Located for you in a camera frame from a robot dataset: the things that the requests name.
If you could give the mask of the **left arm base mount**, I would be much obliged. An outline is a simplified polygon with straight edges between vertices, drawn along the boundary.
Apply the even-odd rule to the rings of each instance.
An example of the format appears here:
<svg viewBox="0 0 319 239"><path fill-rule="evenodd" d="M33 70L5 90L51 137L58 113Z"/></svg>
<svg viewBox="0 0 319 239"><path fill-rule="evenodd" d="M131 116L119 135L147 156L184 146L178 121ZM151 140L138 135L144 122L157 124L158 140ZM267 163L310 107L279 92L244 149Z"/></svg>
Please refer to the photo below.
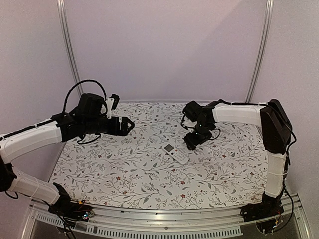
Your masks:
<svg viewBox="0 0 319 239"><path fill-rule="evenodd" d="M57 183L53 183L59 193L58 200L49 206L48 211L72 221L88 221L93 217L93 208L85 204L85 201L72 202L66 190Z"/></svg>

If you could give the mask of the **right aluminium frame post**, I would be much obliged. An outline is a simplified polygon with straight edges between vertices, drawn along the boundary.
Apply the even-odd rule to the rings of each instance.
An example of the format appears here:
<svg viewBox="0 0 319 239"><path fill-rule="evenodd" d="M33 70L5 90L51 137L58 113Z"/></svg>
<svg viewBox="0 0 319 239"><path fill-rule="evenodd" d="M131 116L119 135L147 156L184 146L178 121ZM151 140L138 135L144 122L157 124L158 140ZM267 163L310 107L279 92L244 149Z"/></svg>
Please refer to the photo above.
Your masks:
<svg viewBox="0 0 319 239"><path fill-rule="evenodd" d="M266 51L269 31L271 27L271 20L272 20L272 13L274 7L274 0L267 0L266 1L266 8L265 8L265 16L264 16L264 23L262 27L262 34L260 39L260 44L258 48L257 58L255 61L251 81L249 84L248 92L245 98L245 102L250 103L252 101L256 85L258 82L259 74L262 67L263 58Z"/></svg>

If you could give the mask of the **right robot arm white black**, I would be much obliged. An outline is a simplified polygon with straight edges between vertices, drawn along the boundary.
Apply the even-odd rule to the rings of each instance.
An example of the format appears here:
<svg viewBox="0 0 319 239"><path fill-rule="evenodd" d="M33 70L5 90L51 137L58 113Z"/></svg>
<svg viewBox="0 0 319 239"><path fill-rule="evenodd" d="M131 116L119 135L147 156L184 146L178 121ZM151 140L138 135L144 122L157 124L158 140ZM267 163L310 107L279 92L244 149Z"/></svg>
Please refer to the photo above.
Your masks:
<svg viewBox="0 0 319 239"><path fill-rule="evenodd" d="M219 99L206 105L191 101L182 110L181 126L188 132L183 138L189 150L227 148L226 157L242 159L255 149L267 161L264 195L258 213L268 217L277 209L273 198L284 190L290 165L290 148L297 142L293 127L277 99L265 103L227 102Z"/></svg>

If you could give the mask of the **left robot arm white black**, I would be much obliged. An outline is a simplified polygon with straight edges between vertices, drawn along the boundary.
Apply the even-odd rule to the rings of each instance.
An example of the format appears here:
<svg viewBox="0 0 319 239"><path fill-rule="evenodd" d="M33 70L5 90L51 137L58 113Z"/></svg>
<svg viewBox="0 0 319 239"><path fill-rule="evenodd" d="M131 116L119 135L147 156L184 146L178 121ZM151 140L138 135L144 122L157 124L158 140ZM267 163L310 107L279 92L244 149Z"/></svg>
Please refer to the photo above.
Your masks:
<svg viewBox="0 0 319 239"><path fill-rule="evenodd" d="M134 128L128 117L112 115L117 107L116 94L104 99L93 93L81 95L78 105L69 113L61 112L44 122L0 137L0 190L24 194L54 204L63 216L74 212L74 205L62 186L27 175L14 169L12 161L42 147L83 139L88 134L126 136Z"/></svg>

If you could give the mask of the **left aluminium frame post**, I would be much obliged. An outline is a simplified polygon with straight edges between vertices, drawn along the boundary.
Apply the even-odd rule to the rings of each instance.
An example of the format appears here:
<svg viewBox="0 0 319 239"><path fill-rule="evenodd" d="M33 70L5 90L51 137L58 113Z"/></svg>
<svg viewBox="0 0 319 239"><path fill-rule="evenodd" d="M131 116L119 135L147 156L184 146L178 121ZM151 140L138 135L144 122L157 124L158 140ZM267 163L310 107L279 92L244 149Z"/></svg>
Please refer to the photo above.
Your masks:
<svg viewBox="0 0 319 239"><path fill-rule="evenodd" d="M67 54L71 74L73 77L73 81L76 84L76 83L79 83L81 79L80 79L80 75L79 75L79 71L78 71L78 67L76 63L75 54L72 47L71 36L70 36L70 31L69 31L68 21L67 21L65 1L57 0L56 2L57 2L57 10L59 14L59 21L60 21L60 26L62 30L62 37L64 40L66 54Z"/></svg>

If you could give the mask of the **white remote control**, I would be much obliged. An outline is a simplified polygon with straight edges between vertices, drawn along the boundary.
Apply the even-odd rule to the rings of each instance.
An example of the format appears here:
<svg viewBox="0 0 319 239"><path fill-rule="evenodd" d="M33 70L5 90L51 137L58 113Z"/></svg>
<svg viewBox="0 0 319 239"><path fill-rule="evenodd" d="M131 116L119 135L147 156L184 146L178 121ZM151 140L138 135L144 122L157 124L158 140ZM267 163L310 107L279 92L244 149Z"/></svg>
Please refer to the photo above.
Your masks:
<svg viewBox="0 0 319 239"><path fill-rule="evenodd" d="M172 146L171 144L167 144L166 146L164 146L163 150L170 157L172 157L174 160L182 165L185 165L189 161L189 158L185 154L183 154L179 149Z"/></svg>

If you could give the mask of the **front aluminium rail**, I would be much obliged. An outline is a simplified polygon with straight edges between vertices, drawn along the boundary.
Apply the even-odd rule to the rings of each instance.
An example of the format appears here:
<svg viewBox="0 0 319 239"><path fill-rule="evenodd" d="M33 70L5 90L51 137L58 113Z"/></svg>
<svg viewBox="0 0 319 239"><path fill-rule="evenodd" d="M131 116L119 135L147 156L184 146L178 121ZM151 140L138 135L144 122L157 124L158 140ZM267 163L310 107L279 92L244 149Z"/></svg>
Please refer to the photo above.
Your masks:
<svg viewBox="0 0 319 239"><path fill-rule="evenodd" d="M39 201L32 201L24 239L310 239L312 233L297 194L282 197L284 212L244 221L240 206L146 210L94 206L89 221L65 227Z"/></svg>

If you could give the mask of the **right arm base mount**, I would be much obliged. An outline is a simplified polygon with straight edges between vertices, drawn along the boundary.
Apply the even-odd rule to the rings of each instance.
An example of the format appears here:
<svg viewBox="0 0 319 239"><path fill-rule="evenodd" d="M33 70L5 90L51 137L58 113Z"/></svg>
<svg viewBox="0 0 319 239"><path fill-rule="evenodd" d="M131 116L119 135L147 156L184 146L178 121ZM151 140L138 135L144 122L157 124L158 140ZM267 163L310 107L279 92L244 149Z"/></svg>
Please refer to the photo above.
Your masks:
<svg viewBox="0 0 319 239"><path fill-rule="evenodd" d="M255 221L259 219L264 219L272 216L279 216L284 212L283 206L281 204L281 197L283 191L279 196L273 198L265 193L262 194L262 202L256 204L247 204L240 208L240 215L243 217L244 222ZM264 234L271 233L277 227L276 219L266 220L257 223L257 229Z"/></svg>

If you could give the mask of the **aluminium frame post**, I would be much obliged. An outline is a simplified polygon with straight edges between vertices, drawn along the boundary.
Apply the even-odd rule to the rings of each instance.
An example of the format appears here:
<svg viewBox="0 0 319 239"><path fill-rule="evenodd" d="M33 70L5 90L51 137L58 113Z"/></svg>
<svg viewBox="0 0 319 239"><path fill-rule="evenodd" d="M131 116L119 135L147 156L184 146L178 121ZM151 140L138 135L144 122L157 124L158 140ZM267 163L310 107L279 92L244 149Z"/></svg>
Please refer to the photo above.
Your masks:
<svg viewBox="0 0 319 239"><path fill-rule="evenodd" d="M245 102L250 103L252 101L256 85L258 82L259 74L262 67L263 58L266 51L269 31L271 27L271 20L272 20L272 13L274 7L274 0L267 0L266 1L266 8L265 8L265 16L264 16L264 23L262 27L262 34L260 39L260 44L258 48L257 58L255 61L251 81L249 84L248 92L245 98Z"/></svg>
<svg viewBox="0 0 319 239"><path fill-rule="evenodd" d="M68 21L67 21L65 1L57 0L56 2L57 2L57 10L59 14L59 21L60 21L60 26L62 30L62 37L64 40L66 54L67 54L71 74L73 77L73 81L76 84L76 83L79 83L81 79L80 79L80 75L79 75L79 71L78 71L78 67L76 63L75 54L72 47L71 36L70 36L70 31L69 31Z"/></svg>

